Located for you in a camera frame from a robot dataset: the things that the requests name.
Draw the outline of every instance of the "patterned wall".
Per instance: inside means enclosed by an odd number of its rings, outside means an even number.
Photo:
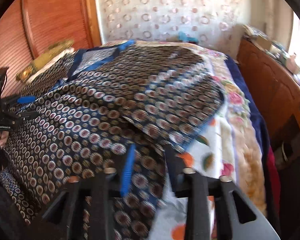
[[[105,41],[130,38],[176,41],[178,32],[183,31],[198,38],[201,46],[229,53],[242,3],[242,0],[99,0],[99,10]]]

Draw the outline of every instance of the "red cloth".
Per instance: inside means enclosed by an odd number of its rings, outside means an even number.
[[[279,213],[279,210],[280,210],[280,179],[279,179],[279,174],[278,174],[277,168],[275,167],[274,154],[273,154],[271,147],[269,147],[267,166],[268,166],[268,171],[269,171],[269,176],[270,176],[270,181],[271,181],[274,205],[277,209],[277,212]]]

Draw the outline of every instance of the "pink rose print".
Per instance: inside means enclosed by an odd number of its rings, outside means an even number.
[[[228,95],[229,95],[230,103],[236,105],[243,104],[243,98],[240,95],[238,95],[236,92],[230,92]]]
[[[233,165],[230,163],[223,163],[223,170],[221,171],[221,176],[231,176],[232,172],[234,172]]]
[[[243,124],[243,120],[242,120],[241,117],[238,117],[238,116],[237,116],[237,117],[235,118],[235,120],[236,120],[237,123]]]
[[[220,78],[216,77],[216,76],[211,76],[213,78],[214,81],[216,82],[220,82]]]

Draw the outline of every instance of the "wooden cabinet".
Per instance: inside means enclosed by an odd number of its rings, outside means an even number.
[[[95,0],[15,0],[0,19],[0,68],[8,66],[2,93],[17,93],[16,74],[55,42],[73,47],[101,45]]]
[[[300,132],[300,87],[285,67],[246,39],[241,40],[237,60],[276,149]]]

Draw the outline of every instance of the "orange fruit print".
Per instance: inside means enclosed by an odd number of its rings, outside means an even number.
[[[177,225],[173,228],[171,237],[173,240],[183,240],[185,238],[186,224]]]
[[[193,164],[193,157],[190,153],[184,152],[182,154],[178,154],[178,157],[183,159],[183,162],[185,163],[186,167],[191,168]]]
[[[212,119],[211,122],[209,123],[210,126],[215,126],[216,125],[216,119]]]

